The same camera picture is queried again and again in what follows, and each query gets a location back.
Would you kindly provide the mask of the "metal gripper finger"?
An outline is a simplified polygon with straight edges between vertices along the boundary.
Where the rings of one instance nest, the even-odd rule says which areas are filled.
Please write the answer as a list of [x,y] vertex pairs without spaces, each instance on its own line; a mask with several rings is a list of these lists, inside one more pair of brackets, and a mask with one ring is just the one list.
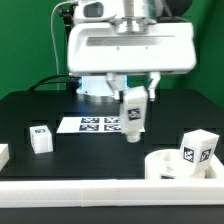
[[118,83],[120,82],[118,75],[116,73],[107,73],[106,82],[113,92],[114,100],[120,102],[120,92],[122,89],[118,86]]
[[161,75],[159,72],[150,72],[149,73],[148,93],[149,93],[149,99],[151,101],[154,101],[156,99],[156,88],[160,82],[160,79],[161,79]]

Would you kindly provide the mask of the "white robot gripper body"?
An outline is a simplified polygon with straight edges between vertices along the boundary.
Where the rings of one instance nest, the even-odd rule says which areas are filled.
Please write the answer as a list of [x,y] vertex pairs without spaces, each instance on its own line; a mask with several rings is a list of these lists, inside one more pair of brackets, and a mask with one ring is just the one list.
[[190,23],[157,23],[146,34],[119,35],[109,23],[82,23],[68,42],[68,69],[78,75],[181,74],[196,64]]

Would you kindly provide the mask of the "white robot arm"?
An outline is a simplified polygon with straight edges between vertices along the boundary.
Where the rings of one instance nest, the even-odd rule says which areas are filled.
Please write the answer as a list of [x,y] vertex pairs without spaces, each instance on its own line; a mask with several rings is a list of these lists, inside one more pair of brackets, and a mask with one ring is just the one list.
[[196,64],[194,29],[182,15],[193,0],[77,0],[67,65],[77,95],[111,102],[129,75],[185,74]]

